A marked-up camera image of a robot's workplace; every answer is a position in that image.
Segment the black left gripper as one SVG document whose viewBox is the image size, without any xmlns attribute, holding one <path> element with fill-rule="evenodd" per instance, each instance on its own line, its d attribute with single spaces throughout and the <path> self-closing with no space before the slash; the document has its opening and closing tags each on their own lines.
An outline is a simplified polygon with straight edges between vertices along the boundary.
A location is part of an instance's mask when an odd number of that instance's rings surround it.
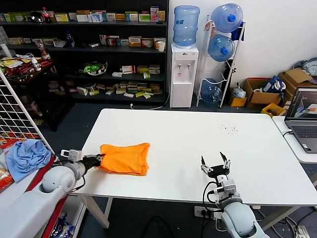
<svg viewBox="0 0 317 238">
<path fill-rule="evenodd" d="M 82 159 L 82 163 L 84 164 L 85 169 L 89 170 L 93 167 L 95 167 L 95 169 L 101 169 L 100 158 L 103 158 L 104 155 L 105 154 L 85 155 Z"/>
</svg>

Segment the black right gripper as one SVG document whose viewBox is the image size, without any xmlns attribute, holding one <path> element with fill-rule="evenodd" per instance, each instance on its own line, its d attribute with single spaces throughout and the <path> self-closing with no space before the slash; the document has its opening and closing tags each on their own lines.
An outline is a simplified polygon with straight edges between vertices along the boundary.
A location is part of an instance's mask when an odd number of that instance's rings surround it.
<svg viewBox="0 0 317 238">
<path fill-rule="evenodd" d="M 227 176 L 229 174 L 231 161 L 230 159 L 227 159 L 227 157 L 222 152 L 220 152 L 220 155 L 223 159 L 223 165 L 218 165 L 213 167 L 207 166 L 203 156 L 201 156 L 201 170 L 205 174 L 208 174 L 208 177 L 210 178 L 216 179 L 220 175 Z"/>
</svg>

